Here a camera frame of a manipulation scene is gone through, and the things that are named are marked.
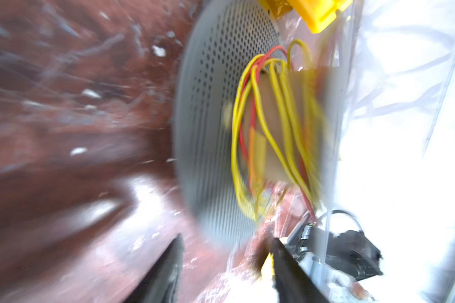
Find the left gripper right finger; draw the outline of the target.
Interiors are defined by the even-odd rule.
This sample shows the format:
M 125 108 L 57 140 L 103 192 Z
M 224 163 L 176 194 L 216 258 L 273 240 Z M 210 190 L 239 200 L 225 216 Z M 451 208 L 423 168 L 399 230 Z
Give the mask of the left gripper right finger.
M 278 238 L 270 240 L 270 253 L 274 259 L 275 287 L 279 302 L 328 303 L 327 298 Z

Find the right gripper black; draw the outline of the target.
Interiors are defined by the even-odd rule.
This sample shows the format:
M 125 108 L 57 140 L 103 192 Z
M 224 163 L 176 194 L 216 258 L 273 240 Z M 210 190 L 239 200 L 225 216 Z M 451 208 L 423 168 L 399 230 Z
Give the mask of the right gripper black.
M 340 234 L 325 231 L 304 218 L 290 233 L 285 247 L 328 302 L 376 302 L 360 282 L 381 276 L 380 250 L 369 241 L 358 219 L 346 210 L 357 229 Z

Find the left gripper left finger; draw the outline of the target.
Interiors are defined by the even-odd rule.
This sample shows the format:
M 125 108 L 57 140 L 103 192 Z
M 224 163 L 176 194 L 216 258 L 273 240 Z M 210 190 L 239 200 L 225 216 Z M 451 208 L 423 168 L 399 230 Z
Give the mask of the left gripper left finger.
M 124 302 L 178 302 L 184 251 L 178 234 Z

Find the grey cable spool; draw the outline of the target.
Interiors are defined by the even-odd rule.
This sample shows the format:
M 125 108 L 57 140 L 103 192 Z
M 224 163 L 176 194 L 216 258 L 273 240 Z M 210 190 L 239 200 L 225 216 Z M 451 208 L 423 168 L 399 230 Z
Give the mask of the grey cable spool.
M 335 36 L 322 81 L 322 107 L 333 139 L 323 143 L 322 205 L 334 205 L 335 178 L 343 123 L 343 105 L 358 28 L 358 1 L 340 13 L 333 25 L 305 40 L 318 50 Z M 259 223 L 246 217 L 235 198 L 231 175 L 231 128 L 224 119 L 233 104 L 246 64 L 259 53 L 284 44 L 287 35 L 259 1 L 209 1 L 183 52 L 176 86 L 173 151 L 184 202 L 200 233 L 216 246 L 245 244 Z

